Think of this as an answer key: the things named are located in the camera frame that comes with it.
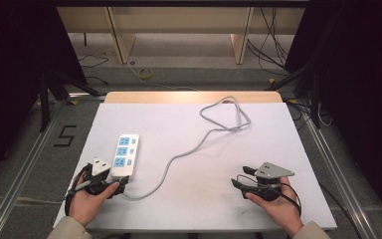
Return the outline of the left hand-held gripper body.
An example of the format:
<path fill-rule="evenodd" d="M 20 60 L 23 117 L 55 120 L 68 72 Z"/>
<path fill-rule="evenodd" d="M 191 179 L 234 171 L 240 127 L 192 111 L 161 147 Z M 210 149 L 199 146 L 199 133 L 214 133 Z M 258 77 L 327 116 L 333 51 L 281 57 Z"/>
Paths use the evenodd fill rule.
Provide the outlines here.
<path fill-rule="evenodd" d="M 84 189 L 91 195 L 99 195 L 104 192 L 111 185 L 111 183 L 105 181 L 110 168 L 110 163 L 96 157 L 93 163 L 88 163 L 80 172 L 84 179 L 78 185 L 78 190 Z"/>

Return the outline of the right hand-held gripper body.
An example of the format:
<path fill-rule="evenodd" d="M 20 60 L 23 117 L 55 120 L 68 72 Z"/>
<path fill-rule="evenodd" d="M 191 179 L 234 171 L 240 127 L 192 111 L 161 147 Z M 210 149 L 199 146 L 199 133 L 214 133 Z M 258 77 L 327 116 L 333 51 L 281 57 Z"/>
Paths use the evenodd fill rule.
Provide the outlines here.
<path fill-rule="evenodd" d="M 282 193 L 281 178 L 294 176 L 294 172 L 275 164 L 263 163 L 253 175 L 256 178 L 257 191 L 253 194 L 260 196 L 266 201 L 276 200 Z"/>

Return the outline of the white power strip blue sockets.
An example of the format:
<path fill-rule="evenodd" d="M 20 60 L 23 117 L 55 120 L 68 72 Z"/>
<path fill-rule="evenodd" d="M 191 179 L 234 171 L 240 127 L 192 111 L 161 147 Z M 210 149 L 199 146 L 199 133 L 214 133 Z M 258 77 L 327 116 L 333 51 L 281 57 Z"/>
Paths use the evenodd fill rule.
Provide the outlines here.
<path fill-rule="evenodd" d="M 138 134 L 122 134 L 117 142 L 110 176 L 114 180 L 132 177 L 135 171 L 139 148 Z"/>

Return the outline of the person's left hand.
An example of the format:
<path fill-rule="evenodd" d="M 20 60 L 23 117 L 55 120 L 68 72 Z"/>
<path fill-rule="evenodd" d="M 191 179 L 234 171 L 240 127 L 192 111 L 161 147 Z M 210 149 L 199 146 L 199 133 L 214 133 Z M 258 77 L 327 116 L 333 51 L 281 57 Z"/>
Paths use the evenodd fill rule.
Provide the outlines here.
<path fill-rule="evenodd" d="M 115 182 L 99 195 L 88 194 L 85 190 L 78 191 L 71 201 L 69 216 L 86 227 L 96 218 L 103 203 L 112 196 L 118 186 L 119 183 Z"/>

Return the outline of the person's right hand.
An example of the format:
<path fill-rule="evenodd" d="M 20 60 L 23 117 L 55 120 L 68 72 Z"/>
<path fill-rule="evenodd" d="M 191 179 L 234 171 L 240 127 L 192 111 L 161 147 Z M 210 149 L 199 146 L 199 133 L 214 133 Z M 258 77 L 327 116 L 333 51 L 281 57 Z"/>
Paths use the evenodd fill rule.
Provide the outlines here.
<path fill-rule="evenodd" d="M 300 220 L 297 207 L 291 203 L 292 201 L 296 202 L 296 195 L 289 187 L 288 179 L 282 177 L 281 183 L 283 184 L 282 193 L 288 199 L 280 196 L 274 201 L 266 201 L 251 192 L 247 193 L 246 196 L 249 200 L 263 208 L 271 219 L 291 238 L 291 235 L 299 230 L 303 224 Z"/>

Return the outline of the white table mat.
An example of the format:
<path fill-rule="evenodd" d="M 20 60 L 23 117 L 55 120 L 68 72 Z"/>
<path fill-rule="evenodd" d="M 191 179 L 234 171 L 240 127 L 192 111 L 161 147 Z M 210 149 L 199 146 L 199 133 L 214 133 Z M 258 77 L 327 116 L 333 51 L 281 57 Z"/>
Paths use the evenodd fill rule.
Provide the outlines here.
<path fill-rule="evenodd" d="M 106 201 L 90 230 L 111 232 L 249 232 L 276 229 L 231 179 L 243 166 L 270 162 L 294 172 L 303 222 L 332 230 L 336 223 L 318 185 L 288 108 L 283 103 L 102 104 L 79 165 L 114 158 L 119 137 L 139 135 L 138 159 L 122 195 Z"/>

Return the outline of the black tape floor mark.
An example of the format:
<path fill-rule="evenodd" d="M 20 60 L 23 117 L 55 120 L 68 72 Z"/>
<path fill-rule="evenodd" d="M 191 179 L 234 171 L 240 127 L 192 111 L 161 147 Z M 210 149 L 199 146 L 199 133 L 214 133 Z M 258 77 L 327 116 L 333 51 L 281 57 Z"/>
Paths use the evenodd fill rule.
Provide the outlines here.
<path fill-rule="evenodd" d="M 54 147 L 69 147 L 75 138 L 75 136 L 71 134 L 71 130 L 75 128 L 75 125 L 64 125 L 58 136 L 58 141 L 54 144 Z"/>

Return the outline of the black metal stand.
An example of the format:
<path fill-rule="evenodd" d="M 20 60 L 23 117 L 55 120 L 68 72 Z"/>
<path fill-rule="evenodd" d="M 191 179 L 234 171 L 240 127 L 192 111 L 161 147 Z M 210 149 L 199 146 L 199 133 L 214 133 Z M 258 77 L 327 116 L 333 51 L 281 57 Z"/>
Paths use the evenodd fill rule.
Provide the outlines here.
<path fill-rule="evenodd" d="M 51 93 L 57 101 L 66 101 L 69 97 L 69 93 L 64 87 L 64 84 L 73 85 L 81 91 L 90 94 L 94 97 L 99 97 L 100 93 L 97 90 L 89 87 L 86 83 L 76 80 L 75 78 L 59 72 L 50 71 L 44 73 L 40 79 L 40 103 L 41 103 L 41 115 L 42 125 L 41 131 L 44 131 L 51 120 L 50 108 L 49 108 L 49 96 Z"/>
<path fill-rule="evenodd" d="M 316 128 L 320 128 L 319 116 L 319 73 L 317 65 L 319 63 L 321 53 L 315 50 L 307 63 L 304 64 L 299 70 L 285 77 L 280 82 L 268 87 L 268 91 L 276 91 L 281 87 L 298 80 L 297 86 L 293 93 L 297 96 L 310 95 L 310 118 Z"/>

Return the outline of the wooden table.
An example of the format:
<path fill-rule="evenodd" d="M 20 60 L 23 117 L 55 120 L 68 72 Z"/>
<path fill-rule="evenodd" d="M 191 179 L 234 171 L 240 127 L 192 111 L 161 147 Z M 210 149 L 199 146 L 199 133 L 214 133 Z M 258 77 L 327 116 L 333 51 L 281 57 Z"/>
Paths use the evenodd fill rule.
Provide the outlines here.
<path fill-rule="evenodd" d="M 110 92 L 105 104 L 203 104 L 234 97 L 239 103 L 281 103 L 278 92 L 264 91 L 185 91 L 185 92 Z"/>

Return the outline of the dark curtain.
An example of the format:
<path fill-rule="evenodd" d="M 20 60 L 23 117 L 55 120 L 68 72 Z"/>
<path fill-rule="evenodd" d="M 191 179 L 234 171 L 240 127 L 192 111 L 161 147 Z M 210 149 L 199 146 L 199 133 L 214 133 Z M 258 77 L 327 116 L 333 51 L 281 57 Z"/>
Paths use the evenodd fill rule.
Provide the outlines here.
<path fill-rule="evenodd" d="M 382 0 L 308 0 L 286 69 L 308 62 L 320 100 L 382 202 Z"/>
<path fill-rule="evenodd" d="M 52 72 L 87 81 L 57 8 L 0 0 L 0 161 Z"/>

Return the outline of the light wooden desk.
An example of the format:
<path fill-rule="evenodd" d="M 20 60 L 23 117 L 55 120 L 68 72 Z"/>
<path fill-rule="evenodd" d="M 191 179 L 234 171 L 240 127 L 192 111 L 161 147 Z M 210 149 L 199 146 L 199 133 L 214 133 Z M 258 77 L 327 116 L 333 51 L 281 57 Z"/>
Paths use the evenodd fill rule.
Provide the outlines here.
<path fill-rule="evenodd" d="M 138 33 L 227 34 L 235 61 L 244 62 L 248 36 L 296 33 L 304 9 L 279 7 L 60 7 L 69 33 L 110 33 L 118 60 L 127 62 Z"/>

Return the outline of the metal floor rail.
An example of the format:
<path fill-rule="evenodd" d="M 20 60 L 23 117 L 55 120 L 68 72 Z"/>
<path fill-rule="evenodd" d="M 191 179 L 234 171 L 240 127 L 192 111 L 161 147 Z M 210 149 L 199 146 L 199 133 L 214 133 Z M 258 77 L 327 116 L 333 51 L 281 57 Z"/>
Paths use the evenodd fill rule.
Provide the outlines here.
<path fill-rule="evenodd" d="M 78 166 L 101 99 L 51 102 L 51 122 L 41 131 L 34 105 L 0 162 L 0 239 L 46 239 Z M 69 147 L 54 147 L 64 125 L 75 125 Z"/>
<path fill-rule="evenodd" d="M 338 200 L 324 185 L 320 184 L 320 188 L 337 204 L 352 228 L 355 230 L 358 239 L 377 239 L 377 234 L 374 232 L 367 214 L 361 207 L 359 200 L 356 198 L 354 191 L 349 185 L 342 169 L 338 165 L 325 136 L 320 128 L 316 128 L 311 121 L 309 113 L 311 103 L 299 99 L 286 100 L 286 102 L 299 111 L 300 116 L 303 119 L 303 123 L 299 128 L 307 126 L 309 129 L 341 200 Z"/>

